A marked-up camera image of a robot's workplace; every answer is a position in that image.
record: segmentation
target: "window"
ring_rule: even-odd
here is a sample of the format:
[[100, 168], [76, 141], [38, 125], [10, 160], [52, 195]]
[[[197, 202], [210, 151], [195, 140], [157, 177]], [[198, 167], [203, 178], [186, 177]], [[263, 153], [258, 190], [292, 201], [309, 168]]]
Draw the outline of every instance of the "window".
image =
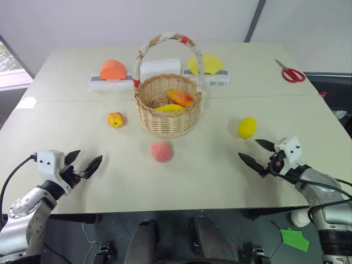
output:
[[32, 77], [0, 36], [0, 91], [28, 88], [31, 82]]

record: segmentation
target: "red and white basket handle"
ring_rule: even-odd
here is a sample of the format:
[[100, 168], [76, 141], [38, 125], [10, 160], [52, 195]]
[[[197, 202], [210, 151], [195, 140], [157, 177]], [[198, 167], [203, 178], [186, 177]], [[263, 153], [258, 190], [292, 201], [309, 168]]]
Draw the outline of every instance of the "red and white basket handle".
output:
[[188, 46], [191, 49], [191, 51], [195, 54], [197, 61], [198, 61], [198, 70], [199, 70], [199, 76], [198, 76], [199, 82], [197, 85], [197, 91], [202, 92], [203, 85], [204, 85], [204, 66], [203, 66], [202, 53], [197, 49], [196, 45], [193, 43], [193, 41], [191, 39], [189, 39], [188, 37], [186, 37], [184, 35], [174, 33], [174, 32], [167, 32], [162, 35], [156, 36], [151, 41], [145, 43], [141, 47], [141, 49], [139, 50], [139, 54], [138, 54], [136, 63], [134, 65], [133, 73], [132, 73], [133, 85], [134, 85], [135, 89], [138, 89], [138, 87], [140, 85], [140, 76], [141, 76], [140, 69], [141, 69], [142, 59], [144, 58], [144, 56], [148, 52], [149, 48], [151, 48], [161, 42], [167, 41], [167, 40], [178, 40], [181, 43], [183, 43], [184, 45]]

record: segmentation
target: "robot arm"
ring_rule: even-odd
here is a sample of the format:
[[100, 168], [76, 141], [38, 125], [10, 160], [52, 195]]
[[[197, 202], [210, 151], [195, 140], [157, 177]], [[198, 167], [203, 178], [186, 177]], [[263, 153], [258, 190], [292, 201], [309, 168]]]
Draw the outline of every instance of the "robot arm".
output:
[[66, 157], [52, 150], [37, 153], [37, 168], [44, 183], [11, 206], [7, 223], [0, 231], [0, 263], [42, 254], [45, 224], [57, 200], [69, 195], [82, 179], [89, 179], [102, 161], [99, 156], [84, 171], [77, 172], [70, 164], [79, 152], [71, 152]]
[[338, 191], [341, 186], [336, 179], [297, 163], [302, 155], [302, 148], [296, 137], [283, 138], [277, 144], [261, 139], [256, 141], [265, 149], [274, 152], [268, 168], [264, 168], [246, 154], [239, 153], [240, 158], [263, 177], [271, 173], [294, 184], [296, 190], [307, 199], [311, 207], [312, 222], [319, 233], [324, 253], [323, 264], [352, 264], [351, 195], [347, 194], [349, 199], [344, 200], [342, 193]]

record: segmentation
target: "white box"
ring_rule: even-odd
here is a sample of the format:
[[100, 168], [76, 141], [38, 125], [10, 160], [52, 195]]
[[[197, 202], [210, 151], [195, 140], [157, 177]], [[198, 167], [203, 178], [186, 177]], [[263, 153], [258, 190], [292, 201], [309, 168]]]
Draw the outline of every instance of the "white box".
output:
[[159, 74], [181, 74], [181, 62], [179, 59], [154, 60], [151, 62], [142, 62], [141, 78], [143, 83], [145, 80]]
[[[194, 76], [189, 69], [184, 69], [182, 71], [182, 76], [198, 83], [198, 76]], [[204, 84], [206, 86], [229, 86], [229, 83], [230, 76], [226, 69], [218, 71], [217, 74], [206, 73], [204, 76]]]
[[89, 89], [94, 92], [133, 90], [132, 72], [127, 72], [125, 80], [101, 80], [99, 73], [90, 76]]

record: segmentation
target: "red handle scissors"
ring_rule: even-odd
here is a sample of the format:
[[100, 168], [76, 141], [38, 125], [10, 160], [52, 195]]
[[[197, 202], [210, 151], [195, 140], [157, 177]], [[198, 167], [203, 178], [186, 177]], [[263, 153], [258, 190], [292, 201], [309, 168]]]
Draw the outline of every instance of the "red handle scissors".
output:
[[275, 61], [281, 66], [282, 68], [282, 77], [289, 81], [290, 83], [297, 83], [298, 81], [304, 81], [306, 76], [298, 70], [287, 68], [284, 64], [279, 62], [277, 59]]

